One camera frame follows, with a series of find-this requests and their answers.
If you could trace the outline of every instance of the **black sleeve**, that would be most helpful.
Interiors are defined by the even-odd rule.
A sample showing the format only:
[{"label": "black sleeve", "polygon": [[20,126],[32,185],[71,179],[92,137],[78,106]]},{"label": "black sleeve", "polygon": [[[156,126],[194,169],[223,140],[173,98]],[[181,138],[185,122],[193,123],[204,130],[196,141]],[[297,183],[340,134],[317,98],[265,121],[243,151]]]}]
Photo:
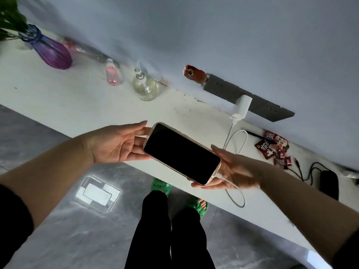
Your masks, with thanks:
[{"label": "black sleeve", "polygon": [[339,249],[333,258],[334,269],[357,268],[359,249],[359,230],[357,230]]},{"label": "black sleeve", "polygon": [[4,268],[34,231],[34,223],[21,198],[3,185],[0,185],[0,208],[0,268]]}]

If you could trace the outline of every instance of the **phone case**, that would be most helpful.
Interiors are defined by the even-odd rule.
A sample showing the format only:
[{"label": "phone case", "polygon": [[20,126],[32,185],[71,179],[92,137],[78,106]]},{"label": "phone case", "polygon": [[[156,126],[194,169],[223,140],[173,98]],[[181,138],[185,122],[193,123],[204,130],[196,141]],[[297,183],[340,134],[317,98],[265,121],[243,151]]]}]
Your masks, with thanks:
[{"label": "phone case", "polygon": [[[155,126],[158,125],[158,124],[162,124],[163,126],[168,127],[169,129],[175,131],[176,133],[180,134],[181,136],[185,137],[186,139],[188,139],[188,140],[194,142],[195,144],[199,145],[200,147],[202,147],[202,148],[208,150],[209,152],[211,152],[211,153],[213,153],[213,154],[215,154],[215,155],[217,156],[217,154],[214,153],[211,149],[205,147],[204,145],[200,144],[199,142],[196,142],[195,140],[191,139],[191,138],[188,137],[187,135],[181,133],[180,131],[178,131],[178,130],[174,129],[173,127],[171,127],[171,126],[169,126],[169,125],[167,125],[167,124],[165,124],[165,123],[162,123],[162,122],[158,122],[158,123],[155,123],[155,124],[153,125],[153,127],[151,128],[150,133],[149,133],[149,134],[147,135],[147,137],[146,137],[145,143],[143,144],[143,148],[145,148],[146,143],[147,143],[148,139],[150,138],[150,136],[151,136],[151,134],[152,134],[152,132],[153,132],[153,129],[154,129]],[[182,174],[181,172],[175,170],[175,169],[172,168],[171,166],[168,166],[166,163],[163,163],[163,162],[160,161],[159,159],[157,159],[157,158],[151,156],[150,154],[147,154],[147,155],[150,156],[151,158],[153,158],[154,160],[159,161],[160,163],[162,163],[163,165],[167,166],[168,168],[171,168],[173,171],[175,171],[175,172],[181,174],[182,176],[187,177],[186,175],[184,175],[184,174]],[[209,180],[207,181],[207,183],[204,184],[204,185],[203,185],[203,184],[200,184],[200,185],[205,186],[205,185],[207,185],[209,182],[211,182],[211,180],[215,177],[215,175],[216,175],[216,173],[218,172],[218,170],[219,170],[220,167],[221,167],[221,162],[219,162],[217,168],[214,170],[212,176],[209,178]],[[193,182],[195,182],[195,183],[198,183],[197,181],[193,180],[193,179],[190,178],[190,177],[187,177],[187,178],[189,178],[191,181],[193,181]]]}]

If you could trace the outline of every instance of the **white desk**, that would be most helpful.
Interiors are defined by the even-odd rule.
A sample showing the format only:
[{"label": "white desk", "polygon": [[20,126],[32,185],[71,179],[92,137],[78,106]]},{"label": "white desk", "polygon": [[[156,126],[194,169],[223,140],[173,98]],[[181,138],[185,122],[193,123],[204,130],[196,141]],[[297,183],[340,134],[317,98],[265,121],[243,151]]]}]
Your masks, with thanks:
[{"label": "white desk", "polygon": [[[110,124],[148,120],[148,126],[165,122],[208,147],[210,144],[218,147],[224,144],[231,126],[227,113],[172,88],[164,88],[155,100],[143,102],[136,97],[129,84],[117,87],[108,85],[104,80],[104,66],[100,67],[94,61],[80,57],[69,70],[56,70],[40,60],[35,51],[20,50],[18,47],[21,44],[21,41],[0,44],[0,104],[8,108],[70,137]],[[263,132],[244,121],[237,124],[235,129],[238,128],[257,134]],[[228,150],[236,152],[244,139],[244,134],[238,134],[228,145]],[[242,154],[264,160],[254,147],[258,141],[249,136]],[[320,161],[337,172],[332,163],[292,143],[289,154],[298,158],[305,176],[314,161]],[[261,190],[244,190],[247,205],[241,209],[231,202],[224,190],[193,189],[184,177],[155,160],[128,164],[292,242],[313,249]],[[340,201],[359,211],[359,189],[351,180],[340,175],[339,186]],[[231,190],[231,194],[239,203],[242,202],[239,192]]]}]

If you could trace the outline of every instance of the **black pen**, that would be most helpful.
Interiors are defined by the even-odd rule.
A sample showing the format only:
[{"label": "black pen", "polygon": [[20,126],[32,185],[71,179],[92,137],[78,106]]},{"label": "black pen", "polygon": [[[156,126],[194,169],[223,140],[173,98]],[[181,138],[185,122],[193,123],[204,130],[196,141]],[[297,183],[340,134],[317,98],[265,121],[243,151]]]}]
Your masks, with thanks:
[{"label": "black pen", "polygon": [[253,133],[253,132],[247,131],[247,133],[248,133],[249,135],[255,136],[255,137],[259,138],[259,139],[265,140],[266,142],[269,142],[270,144],[277,144],[274,140],[267,139],[267,138],[265,138],[265,137],[259,136],[259,135],[255,134],[255,133]]}]

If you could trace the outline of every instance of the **leg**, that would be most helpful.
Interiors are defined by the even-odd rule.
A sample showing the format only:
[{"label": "leg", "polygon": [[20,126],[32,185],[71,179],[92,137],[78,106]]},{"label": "leg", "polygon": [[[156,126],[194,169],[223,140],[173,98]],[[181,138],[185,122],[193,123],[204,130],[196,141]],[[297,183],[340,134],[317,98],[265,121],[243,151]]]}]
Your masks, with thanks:
[{"label": "leg", "polygon": [[167,196],[154,190],[143,200],[141,220],[132,239],[125,269],[168,268],[170,237]]},{"label": "leg", "polygon": [[200,218],[194,208],[185,208],[173,218],[171,253],[174,268],[215,268]]}]

